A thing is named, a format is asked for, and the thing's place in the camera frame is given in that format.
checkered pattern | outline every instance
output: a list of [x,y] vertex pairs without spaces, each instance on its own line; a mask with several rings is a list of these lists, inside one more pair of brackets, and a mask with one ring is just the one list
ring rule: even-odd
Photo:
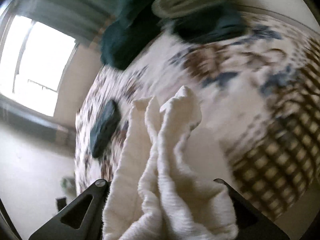
[[[309,41],[299,80],[278,91],[267,135],[233,164],[242,195],[275,220],[320,173],[320,43]],[[287,109],[292,113],[284,115]]]

bed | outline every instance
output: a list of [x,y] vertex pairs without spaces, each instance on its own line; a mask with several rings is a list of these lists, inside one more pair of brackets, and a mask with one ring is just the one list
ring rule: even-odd
[[[320,172],[320,42],[271,16],[243,17],[242,37],[195,45],[163,31],[124,72],[100,70],[76,115],[77,194],[99,178],[112,181],[131,102],[157,96],[161,104],[186,85],[243,197],[271,220],[301,198]],[[90,130],[110,99],[122,118],[97,160]]]

gray curtain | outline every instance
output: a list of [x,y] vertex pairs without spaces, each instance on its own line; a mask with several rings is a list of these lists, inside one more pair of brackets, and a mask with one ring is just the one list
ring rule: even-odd
[[89,45],[110,22],[116,3],[117,0],[18,0],[15,12]]

window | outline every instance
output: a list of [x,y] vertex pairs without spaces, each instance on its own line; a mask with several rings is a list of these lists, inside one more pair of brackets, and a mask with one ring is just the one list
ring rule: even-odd
[[7,23],[0,44],[0,93],[53,116],[75,39],[23,16]]

white towel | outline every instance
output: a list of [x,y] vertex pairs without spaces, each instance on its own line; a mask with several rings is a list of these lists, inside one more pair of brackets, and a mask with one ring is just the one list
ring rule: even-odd
[[184,162],[188,137],[201,121],[194,93],[182,87],[161,108],[156,98],[134,101],[129,118],[103,211],[103,239],[236,238],[226,186]]

